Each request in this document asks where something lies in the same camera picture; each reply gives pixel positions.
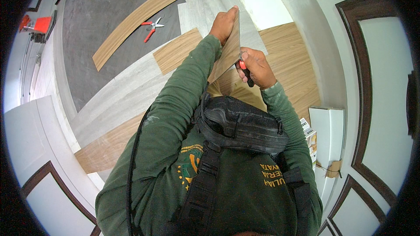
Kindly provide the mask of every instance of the hand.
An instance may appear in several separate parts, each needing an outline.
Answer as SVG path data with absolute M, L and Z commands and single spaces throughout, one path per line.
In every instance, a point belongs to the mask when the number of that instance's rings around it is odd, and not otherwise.
M 239 11 L 238 6 L 234 6 L 226 12 L 219 12 L 214 19 L 213 26 L 210 29 L 209 35 L 217 37 L 222 46 L 225 45 L 226 40 L 232 33 L 236 13 Z
M 262 51 L 241 47 L 241 59 L 244 61 L 247 69 L 249 69 L 249 76 L 261 90 L 265 90 L 277 82 Z M 235 66 L 239 77 L 243 82 L 247 82 L 248 78 L 240 68 L 239 62 L 237 62 Z

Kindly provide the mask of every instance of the left hand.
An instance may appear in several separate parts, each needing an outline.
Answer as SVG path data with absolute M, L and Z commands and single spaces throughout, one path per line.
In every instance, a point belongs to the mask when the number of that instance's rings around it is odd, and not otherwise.
M 236 13 L 239 11 L 238 6 L 234 6 L 226 12 L 219 12 L 214 19 L 213 26 L 210 29 L 209 35 L 217 37 L 222 46 L 225 45 L 226 40 L 232 33 Z

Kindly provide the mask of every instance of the green long-sleeve shirt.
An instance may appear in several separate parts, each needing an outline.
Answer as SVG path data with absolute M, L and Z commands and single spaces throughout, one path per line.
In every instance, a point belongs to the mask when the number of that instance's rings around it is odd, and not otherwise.
M 213 63 L 220 57 L 219 40 L 208 35 L 172 74 L 152 104 L 140 135 L 133 172 L 134 223 L 154 235 L 184 202 L 203 153 L 204 137 L 189 128 Z M 310 235 L 320 227 L 322 204 L 315 184 L 302 127 L 280 83 L 261 91 L 267 111 L 281 118 L 290 140 L 284 151 L 289 168 L 299 166 L 311 187 Z M 97 223 L 105 236 L 128 235 L 126 181 L 135 135 L 96 198 Z M 217 180 L 217 204 L 211 235 L 255 231 L 295 235 L 296 206 L 282 174 L 269 155 L 224 149 Z

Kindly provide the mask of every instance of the right hand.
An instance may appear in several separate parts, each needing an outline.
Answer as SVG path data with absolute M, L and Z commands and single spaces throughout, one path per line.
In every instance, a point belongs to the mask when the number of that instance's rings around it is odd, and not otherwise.
M 247 69 L 249 69 L 249 76 L 261 90 L 265 90 L 277 82 L 262 51 L 241 47 L 241 59 L 244 61 Z M 243 82 L 247 82 L 248 78 L 240 68 L 239 62 L 237 62 L 235 66 L 239 77 Z

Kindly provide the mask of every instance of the man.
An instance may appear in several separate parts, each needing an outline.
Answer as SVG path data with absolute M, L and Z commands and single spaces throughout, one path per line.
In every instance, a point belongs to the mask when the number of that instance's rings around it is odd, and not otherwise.
M 220 12 L 213 27 L 191 51 L 159 96 L 142 126 L 132 178 L 134 225 L 144 235 L 158 235 L 185 201 L 197 166 L 204 153 L 204 136 L 191 125 L 213 63 L 231 34 L 238 7 Z M 280 118 L 289 137 L 284 157 L 288 168 L 299 167 L 310 186 L 306 217 L 309 235 L 316 235 L 322 204 L 315 184 L 309 149 L 300 121 L 261 51 L 241 48 L 241 59 L 255 86 L 238 82 L 232 96 Z M 221 95 L 217 84 L 208 92 Z M 126 183 L 135 135 L 118 159 L 96 199 L 97 222 L 104 235 L 127 235 Z M 296 235 L 295 199 L 281 179 L 278 166 L 268 154 L 224 149 L 217 176 L 217 204 L 212 214 L 210 235 Z

